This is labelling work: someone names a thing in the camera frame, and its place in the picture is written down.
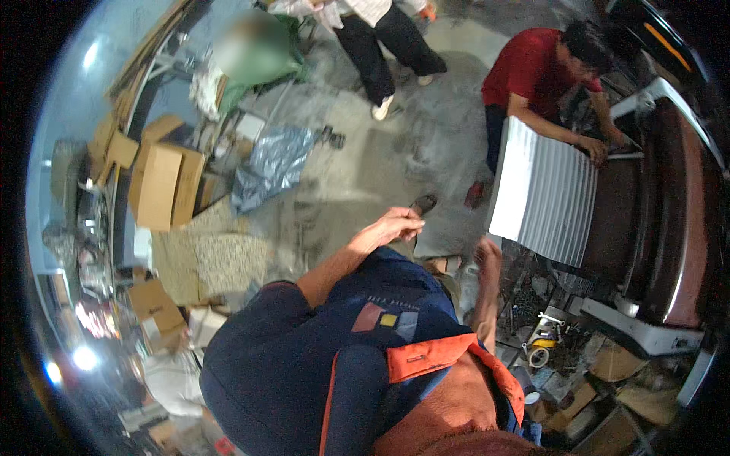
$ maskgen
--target light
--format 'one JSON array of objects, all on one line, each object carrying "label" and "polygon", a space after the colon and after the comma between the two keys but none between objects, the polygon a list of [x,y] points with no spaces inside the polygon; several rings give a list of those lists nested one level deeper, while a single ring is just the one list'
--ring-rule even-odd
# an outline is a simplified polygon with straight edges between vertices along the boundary
[{"label": "light", "polygon": [[86,55],[84,55],[84,68],[91,66],[93,61],[96,59],[97,51],[99,51],[99,43],[94,43],[91,47],[89,47],[89,50],[86,51]]},{"label": "light", "polygon": [[58,368],[58,364],[53,362],[46,364],[46,374],[53,384],[61,383],[61,370]]},{"label": "light", "polygon": [[92,352],[89,347],[77,348],[72,357],[74,358],[74,364],[82,371],[90,371],[99,362],[96,353]]}]

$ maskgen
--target white cloth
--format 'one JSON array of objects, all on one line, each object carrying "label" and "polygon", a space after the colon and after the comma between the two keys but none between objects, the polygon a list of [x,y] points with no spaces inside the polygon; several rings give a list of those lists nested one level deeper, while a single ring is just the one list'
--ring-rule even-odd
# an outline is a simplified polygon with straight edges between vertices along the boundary
[{"label": "white cloth", "polygon": [[200,391],[200,368],[189,350],[164,352],[145,359],[145,384],[152,397],[170,414],[200,417],[203,393]]},{"label": "white cloth", "polygon": [[[310,0],[276,0],[269,6],[269,12],[294,16],[300,19],[312,15],[322,26],[332,31],[334,28],[344,27],[339,17],[340,8],[337,7],[341,1],[346,3],[360,19],[371,27],[375,27],[375,24],[388,12],[393,4],[393,0],[339,0],[320,3],[315,7]],[[416,11],[421,11],[428,4],[428,0],[406,0],[406,2]]]},{"label": "white cloth", "polygon": [[345,0],[334,0],[334,3],[337,4],[337,13],[339,13],[340,16],[349,15],[354,12]]}]

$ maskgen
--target red t-shirt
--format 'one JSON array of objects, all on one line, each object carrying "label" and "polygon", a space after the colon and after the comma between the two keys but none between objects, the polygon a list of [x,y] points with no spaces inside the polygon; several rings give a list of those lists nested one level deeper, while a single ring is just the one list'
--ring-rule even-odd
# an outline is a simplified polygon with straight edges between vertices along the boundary
[{"label": "red t-shirt", "polygon": [[[484,79],[484,105],[506,109],[512,92],[527,98],[530,108],[543,117],[557,113],[560,97],[578,82],[558,63],[556,45],[562,34],[554,28],[529,28],[512,38]],[[598,78],[586,88],[603,90]]]}]

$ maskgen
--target tape roll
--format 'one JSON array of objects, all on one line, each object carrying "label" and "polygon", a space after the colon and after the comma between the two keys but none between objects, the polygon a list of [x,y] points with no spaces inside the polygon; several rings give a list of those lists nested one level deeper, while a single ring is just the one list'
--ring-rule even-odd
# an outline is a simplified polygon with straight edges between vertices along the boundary
[{"label": "tape roll", "polygon": [[530,363],[530,367],[541,368],[548,364],[548,358],[550,358],[550,352],[545,347],[532,347],[527,352],[527,362]]}]

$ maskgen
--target black pants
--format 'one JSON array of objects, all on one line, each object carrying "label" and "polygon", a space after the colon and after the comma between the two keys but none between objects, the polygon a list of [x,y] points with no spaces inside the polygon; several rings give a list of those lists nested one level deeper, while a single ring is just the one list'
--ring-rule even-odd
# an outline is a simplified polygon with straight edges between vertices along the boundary
[{"label": "black pants", "polygon": [[357,15],[342,18],[342,29],[334,30],[337,38],[353,61],[365,86],[367,98],[380,106],[383,99],[393,95],[396,88],[388,63],[380,52],[380,40],[403,66],[416,76],[445,73],[446,63],[423,41],[413,21],[395,4],[380,18],[375,28]]},{"label": "black pants", "polygon": [[499,146],[502,144],[502,126],[507,113],[496,104],[484,107],[484,117],[487,120],[487,166],[497,174],[499,163]]}]

